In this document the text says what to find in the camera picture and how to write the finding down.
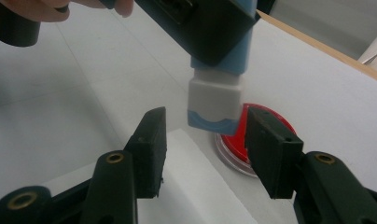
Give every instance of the white table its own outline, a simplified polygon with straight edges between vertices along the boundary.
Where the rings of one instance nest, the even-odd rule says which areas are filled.
[[[192,74],[187,53],[139,7],[122,19],[72,4],[68,21],[42,24],[34,47],[0,43],[0,197],[123,148],[164,105],[167,131],[188,134],[258,223],[297,222],[291,201],[270,200],[218,158],[213,135],[187,125]],[[260,21],[245,83],[244,100],[289,120],[305,151],[340,157],[377,190],[377,80]]]

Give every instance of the red lid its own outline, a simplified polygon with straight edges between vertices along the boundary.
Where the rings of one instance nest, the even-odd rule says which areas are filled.
[[[284,123],[287,126],[288,129],[290,129],[293,133],[296,133],[293,127],[287,122],[287,120],[285,120],[281,115],[271,110],[270,108],[267,108],[263,105],[245,103],[244,108],[242,110],[241,119],[238,124],[237,132],[233,136],[221,134],[221,139],[223,140],[224,145],[232,152],[232,154],[234,154],[241,161],[244,161],[248,164],[250,163],[250,161],[247,158],[247,152],[244,148],[244,134],[246,132],[247,110],[249,106],[257,107],[273,113],[277,118],[279,118],[282,121],[282,123]]]

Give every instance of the white wall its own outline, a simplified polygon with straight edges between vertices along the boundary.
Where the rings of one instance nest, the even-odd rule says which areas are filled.
[[[276,0],[271,15],[354,59],[377,36],[377,0]]]

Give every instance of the black cylinder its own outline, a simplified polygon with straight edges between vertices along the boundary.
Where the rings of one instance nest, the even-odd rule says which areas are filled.
[[[0,3],[0,41],[16,47],[30,47],[37,42],[39,31],[39,21],[27,20]]]

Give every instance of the round container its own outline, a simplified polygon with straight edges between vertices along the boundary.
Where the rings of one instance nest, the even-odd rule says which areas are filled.
[[[220,153],[221,159],[241,173],[257,177],[252,167],[250,166],[250,160],[247,158],[247,151],[244,147],[247,110],[249,106],[260,108],[273,113],[277,118],[279,118],[279,120],[281,120],[282,123],[287,126],[290,131],[292,131],[293,133],[296,132],[294,131],[293,127],[287,122],[287,120],[285,120],[281,115],[271,110],[270,108],[263,105],[245,103],[235,135],[228,136],[216,133],[216,147],[218,152]]]

